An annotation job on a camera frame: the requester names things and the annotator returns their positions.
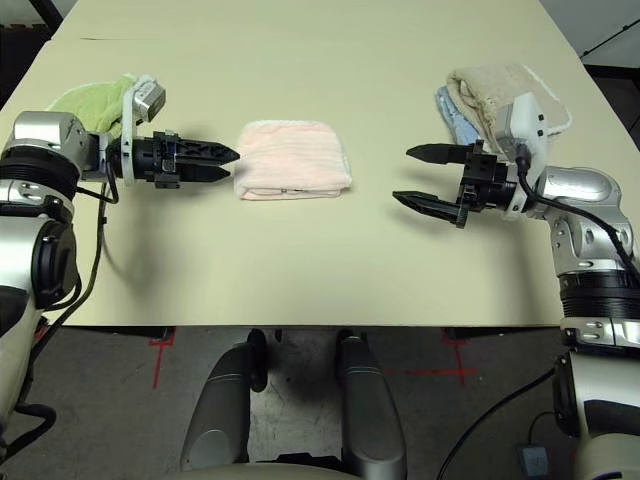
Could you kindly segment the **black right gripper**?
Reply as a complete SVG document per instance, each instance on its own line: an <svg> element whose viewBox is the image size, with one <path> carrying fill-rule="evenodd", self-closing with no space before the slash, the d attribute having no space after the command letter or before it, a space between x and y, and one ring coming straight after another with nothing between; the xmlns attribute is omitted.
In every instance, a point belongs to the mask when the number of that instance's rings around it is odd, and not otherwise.
<svg viewBox="0 0 640 480"><path fill-rule="evenodd" d="M506 211L514 196L516 183L508 179L507 164L499 161L496 155L485 153L481 140L469 145L418 145L409 148L406 155L430 164L463 165L456 203L424 192L392 192L402 205L422 215L447 221L456 228L466 225L470 212Z"/></svg>

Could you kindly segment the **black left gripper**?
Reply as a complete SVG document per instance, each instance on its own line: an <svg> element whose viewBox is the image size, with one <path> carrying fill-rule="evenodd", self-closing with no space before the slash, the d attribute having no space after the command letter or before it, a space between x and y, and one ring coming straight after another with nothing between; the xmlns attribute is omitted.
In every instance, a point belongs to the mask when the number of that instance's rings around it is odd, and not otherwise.
<svg viewBox="0 0 640 480"><path fill-rule="evenodd" d="M152 137L133 140L132 165L134 180L153 183L158 189L177 189L181 177L178 162L233 162L240 155L233 149L217 143L181 139L177 134L155 131ZM185 181L213 183L230 176L219 166L187 165Z"/></svg>

